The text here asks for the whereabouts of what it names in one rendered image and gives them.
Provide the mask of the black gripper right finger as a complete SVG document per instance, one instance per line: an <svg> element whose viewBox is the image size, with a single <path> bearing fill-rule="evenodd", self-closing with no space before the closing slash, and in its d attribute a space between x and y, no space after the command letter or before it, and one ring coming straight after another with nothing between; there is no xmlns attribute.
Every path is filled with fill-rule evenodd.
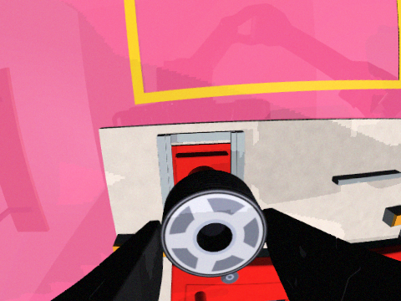
<svg viewBox="0 0 401 301"><path fill-rule="evenodd" d="M358 247L273 207L267 250L290 301L401 301L401 261Z"/></svg>

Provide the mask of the black wheel with white rim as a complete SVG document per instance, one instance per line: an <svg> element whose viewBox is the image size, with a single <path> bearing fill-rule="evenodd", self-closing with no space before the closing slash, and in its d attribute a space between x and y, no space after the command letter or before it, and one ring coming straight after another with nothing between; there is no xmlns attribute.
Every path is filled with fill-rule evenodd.
<svg viewBox="0 0 401 301"><path fill-rule="evenodd" d="M188 274L219 278L247 267L263 250L267 220L250 187L227 171L197 171L167 194L160 225L164 254ZM223 223L217 237L206 224Z"/></svg>

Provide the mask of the yellow rectangular outline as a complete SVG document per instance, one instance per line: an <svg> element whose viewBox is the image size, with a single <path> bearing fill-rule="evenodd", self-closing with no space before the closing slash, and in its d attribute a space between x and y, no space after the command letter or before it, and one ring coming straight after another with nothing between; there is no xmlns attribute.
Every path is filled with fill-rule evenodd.
<svg viewBox="0 0 401 301"><path fill-rule="evenodd" d="M234 94L268 94L280 91L312 91L341 89L400 89L401 88L401 0L397 0L398 10L398 80L327 80L327 81L283 81L283 83L260 84L225 84L225 86L151 91L144 93L143 76L141 76L140 43L135 0L124 0L124 17L126 18L128 53L130 57L131 77L136 104L160 103L161 101L233 96Z"/></svg>

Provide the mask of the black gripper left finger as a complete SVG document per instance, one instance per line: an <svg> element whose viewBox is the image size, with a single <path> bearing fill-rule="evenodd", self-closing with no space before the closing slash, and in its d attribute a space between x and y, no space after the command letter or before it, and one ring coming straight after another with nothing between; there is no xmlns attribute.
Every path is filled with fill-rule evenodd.
<svg viewBox="0 0 401 301"><path fill-rule="evenodd" d="M86 277L50 301L158 301L163 260L160 220L149 221Z"/></svg>

